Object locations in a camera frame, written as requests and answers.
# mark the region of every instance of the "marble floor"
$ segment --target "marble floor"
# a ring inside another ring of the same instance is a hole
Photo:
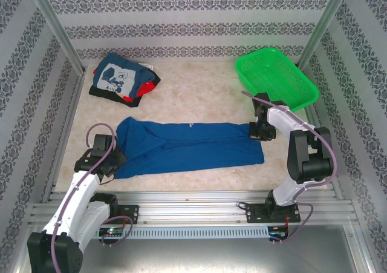
[[[114,129],[129,116],[137,120],[160,123],[231,122],[255,120],[252,102],[241,94],[243,85],[232,62],[157,63],[154,71],[161,78],[156,89],[143,96],[139,107],[129,108],[107,99],[90,96],[93,82],[90,65],[82,88],[73,126],[68,139],[56,191],[66,191],[73,176],[75,161],[87,149],[88,128],[98,122]],[[306,119],[303,110],[297,114]],[[96,128],[91,133],[108,133]],[[135,176],[99,186],[99,191],[216,191],[273,189],[287,174],[288,140],[277,133],[277,139],[263,142],[265,163],[262,165],[208,169],[182,173]]]

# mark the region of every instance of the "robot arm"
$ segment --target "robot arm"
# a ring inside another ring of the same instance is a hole
[[[267,94],[256,97],[270,101]],[[274,102],[289,110],[283,102]],[[293,197],[303,187],[322,182],[332,175],[333,161],[327,148],[322,142],[308,131],[303,125],[294,121],[285,111],[253,100],[257,123],[250,123],[249,136],[252,139],[265,141],[276,137],[277,128],[289,139],[287,168],[288,175],[284,181],[271,191],[274,206],[290,206],[294,204]],[[331,136],[327,128],[316,128],[304,123],[320,134],[330,145]]]
[[[42,232],[34,232],[28,239],[27,247],[32,273],[55,273],[50,254],[50,243],[59,212],[79,180],[106,153],[111,141],[112,136],[100,134],[95,136],[93,148],[88,149],[76,162],[70,188],[53,218],[47,223]],[[80,271],[83,252],[99,226],[106,219],[119,214],[119,205],[115,195],[94,193],[103,176],[111,176],[125,162],[125,156],[116,147],[77,187],[77,191],[70,199],[60,221],[55,241],[57,261],[61,273],[77,273]]]

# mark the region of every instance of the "metal frame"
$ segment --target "metal frame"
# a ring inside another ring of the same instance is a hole
[[[68,59],[71,62],[71,65],[76,70],[77,74],[81,74],[85,70],[82,61],[80,60],[77,51],[73,47],[69,37],[66,34],[66,31],[63,25],[60,23],[59,18],[55,14],[53,7],[51,6],[49,0],[35,0],[37,6],[42,12],[44,18],[46,19],[48,25],[50,25],[55,37],[57,37],[60,46],[65,51]]]
[[[331,22],[336,10],[339,8],[342,0],[329,0],[327,7],[325,8],[319,22],[314,28],[312,35],[309,38],[308,43],[306,44],[300,59],[298,60],[297,66],[301,70],[304,70],[308,64],[309,58],[316,49],[320,38],[324,34],[325,30],[328,28],[329,23]]]
[[[262,238],[268,237],[268,225],[283,225],[248,224],[245,212],[237,206],[239,202],[262,203],[267,191],[113,193],[117,195],[119,204],[140,206],[138,224],[130,236],[134,239]],[[14,272],[29,272],[25,245],[28,236],[48,223],[63,197],[64,194],[52,192],[48,203],[33,205]],[[342,225],[358,272],[375,272],[352,201],[337,200],[332,185],[326,189],[309,189],[299,197],[299,201],[314,205],[308,226]],[[300,206],[300,212],[303,220],[308,208]]]
[[[53,185],[54,185],[55,181],[57,180],[59,172],[60,172],[60,166],[62,164],[63,157],[65,155],[67,141],[68,141],[68,138],[70,136],[71,127],[73,126],[74,117],[75,117],[75,113],[77,111],[77,106],[78,106],[80,94],[82,92],[83,82],[85,81],[85,75],[86,75],[86,73],[84,71],[81,72],[81,74],[79,75],[78,83],[77,83],[77,86],[75,88],[75,95],[73,97],[73,101],[70,103],[70,110],[69,110],[69,113],[68,113],[68,116],[67,116],[67,119],[65,122],[65,126],[63,128],[63,135],[60,138],[60,143],[59,143],[59,147],[58,147],[59,151],[58,151],[57,157],[55,158],[55,161],[53,163],[53,169],[51,170],[52,171],[51,175],[48,178],[47,188],[44,191],[43,202],[48,202],[48,200],[50,199],[50,194],[53,190]]]

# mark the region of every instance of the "black mounting bracket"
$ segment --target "black mounting bracket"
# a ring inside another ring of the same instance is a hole
[[[136,225],[138,222],[138,212],[140,207],[138,205],[119,205],[119,215],[126,215],[130,217],[133,221],[133,225]],[[124,220],[115,220],[110,224],[113,225],[122,225]]]
[[[265,203],[244,203],[247,223],[299,223],[301,221],[297,204],[279,206],[270,191]]]

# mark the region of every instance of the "green plastic basket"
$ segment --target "green plastic basket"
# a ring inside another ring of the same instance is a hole
[[[319,98],[317,87],[278,49],[263,48],[243,56],[235,69],[249,93],[267,93],[271,101],[281,100],[292,111]]]

